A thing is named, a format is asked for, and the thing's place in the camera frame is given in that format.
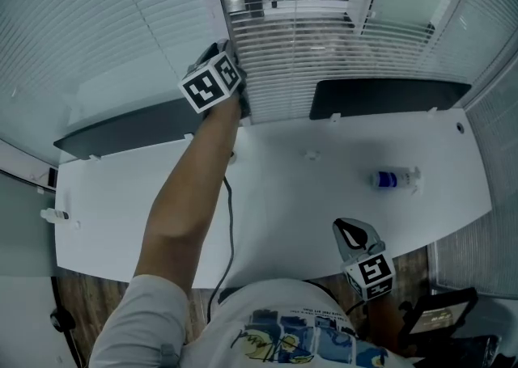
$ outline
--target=wooden floor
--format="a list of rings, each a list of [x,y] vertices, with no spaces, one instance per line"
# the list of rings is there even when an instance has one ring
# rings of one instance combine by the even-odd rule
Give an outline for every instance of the wooden floor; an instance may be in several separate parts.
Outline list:
[[[415,304],[419,297],[428,293],[427,248],[400,256],[394,260],[397,288],[393,296],[397,303],[405,300]],[[314,282],[327,287],[337,298],[345,311],[355,305],[359,298],[349,287],[342,274],[315,279]],[[74,272],[65,272],[58,278],[58,288],[62,305],[72,314],[76,328],[73,337],[83,366],[106,319],[117,307],[125,293],[127,283],[99,279]],[[196,289],[189,295],[189,319],[187,320],[186,341],[194,341],[206,325],[206,307],[211,290]],[[350,321],[359,329],[364,321],[362,307],[355,309]]]

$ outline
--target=white desk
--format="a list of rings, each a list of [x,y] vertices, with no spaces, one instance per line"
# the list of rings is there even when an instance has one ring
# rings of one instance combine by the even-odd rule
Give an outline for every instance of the white desk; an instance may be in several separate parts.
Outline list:
[[[461,122],[465,133],[456,129]],[[170,142],[59,168],[56,207],[81,229],[56,226],[59,266],[129,281],[151,204],[188,142]],[[321,159],[304,158],[319,150]],[[478,146],[461,109],[296,120],[240,128],[233,189],[236,257],[227,285],[340,272],[335,218],[371,223],[394,256],[425,246],[491,209]],[[375,190],[371,171],[419,167],[421,196]],[[227,192],[222,192],[194,287],[215,287],[227,265]]]

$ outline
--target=black cable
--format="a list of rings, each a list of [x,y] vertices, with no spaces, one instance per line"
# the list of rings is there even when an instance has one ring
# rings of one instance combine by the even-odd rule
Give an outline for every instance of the black cable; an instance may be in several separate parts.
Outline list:
[[[350,313],[356,309],[357,307],[363,305],[365,302],[363,300],[359,301],[358,303],[356,303],[354,306],[350,307],[349,310],[346,312],[346,316],[349,316]]]
[[[232,188],[227,181],[227,177],[223,177],[223,182],[225,183],[225,187],[227,187],[228,191],[228,216],[230,217],[230,225],[228,227],[230,233],[230,259],[228,261],[227,269],[225,270],[223,277],[218,282],[218,285],[214,288],[214,290],[212,291],[212,295],[210,296],[209,305],[207,307],[207,323],[210,322],[210,308],[212,307],[212,301],[214,300],[214,296],[218,293],[219,287],[222,285],[223,281],[225,280],[225,277],[227,277],[228,271],[232,266],[232,261],[234,261],[234,213],[232,212]]]

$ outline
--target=window blinds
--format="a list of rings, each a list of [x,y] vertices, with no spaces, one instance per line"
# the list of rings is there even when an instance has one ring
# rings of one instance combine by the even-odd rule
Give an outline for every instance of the window blinds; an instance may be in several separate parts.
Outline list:
[[[316,83],[324,79],[476,84],[518,27],[518,0],[241,4],[230,12],[254,122],[308,116]]]
[[[0,137],[54,163],[70,124],[180,97],[178,78],[216,40],[204,0],[0,6]]]

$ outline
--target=monitor screen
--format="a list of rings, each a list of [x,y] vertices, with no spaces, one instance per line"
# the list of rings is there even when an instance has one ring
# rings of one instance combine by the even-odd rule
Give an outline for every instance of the monitor screen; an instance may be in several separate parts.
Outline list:
[[[424,311],[410,331],[410,335],[435,331],[436,329],[448,328],[455,325],[468,305],[469,302],[464,302],[450,307]]]

